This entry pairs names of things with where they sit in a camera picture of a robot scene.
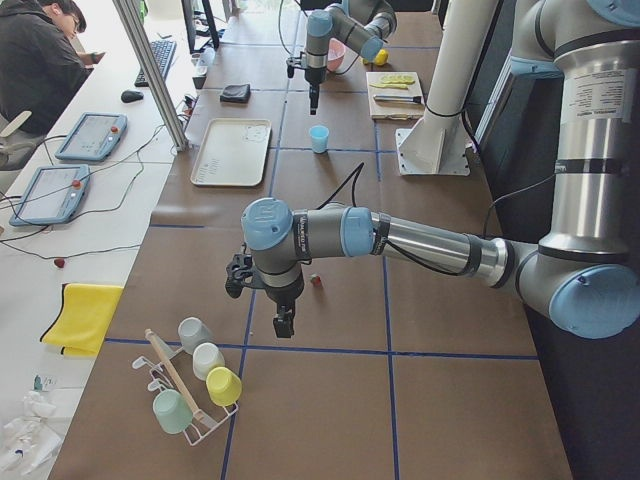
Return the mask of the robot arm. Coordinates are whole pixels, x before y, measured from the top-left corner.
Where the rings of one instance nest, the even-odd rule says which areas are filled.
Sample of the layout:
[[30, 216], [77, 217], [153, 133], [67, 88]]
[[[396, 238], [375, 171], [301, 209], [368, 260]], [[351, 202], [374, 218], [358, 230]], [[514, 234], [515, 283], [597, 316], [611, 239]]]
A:
[[396, 14], [387, 1], [341, 1], [310, 13], [300, 60], [309, 84], [311, 115], [317, 113], [320, 86], [326, 79], [330, 40], [373, 62], [396, 28]]
[[[335, 37], [373, 60], [382, 39], [395, 30], [389, 6], [343, 1], [308, 17], [307, 44], [288, 60], [309, 71], [311, 106], [317, 107], [328, 41]], [[399, 130], [399, 164], [405, 174], [453, 173], [444, 168], [454, 120], [464, 111], [498, 1], [459, 1], [450, 6], [422, 119]], [[243, 252], [226, 267], [225, 288], [262, 289], [276, 303], [278, 338], [294, 334], [295, 302], [304, 289], [302, 263], [315, 258], [397, 256], [428, 270], [482, 278], [506, 288], [557, 327], [576, 336], [614, 336], [639, 318], [639, 275], [624, 266], [621, 200], [630, 157], [639, 82], [639, 1], [517, 1], [511, 71], [533, 77], [563, 76], [560, 131], [554, 174], [494, 200], [554, 184], [551, 228], [537, 246], [499, 237], [485, 239], [371, 212], [355, 203], [356, 167], [317, 209], [291, 211], [282, 200], [262, 198], [244, 210]], [[354, 178], [352, 206], [331, 202]]]

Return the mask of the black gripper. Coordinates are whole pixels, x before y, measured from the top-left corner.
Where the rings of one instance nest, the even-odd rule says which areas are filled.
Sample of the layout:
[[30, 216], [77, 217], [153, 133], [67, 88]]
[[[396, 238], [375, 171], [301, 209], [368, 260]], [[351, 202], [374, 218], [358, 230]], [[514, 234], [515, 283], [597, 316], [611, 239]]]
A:
[[320, 85], [318, 83], [309, 84], [309, 99], [310, 99], [310, 115], [317, 115], [317, 107], [319, 105]]
[[294, 335], [294, 318], [298, 294], [277, 292], [275, 294], [276, 314], [273, 327], [277, 338], [291, 338]]

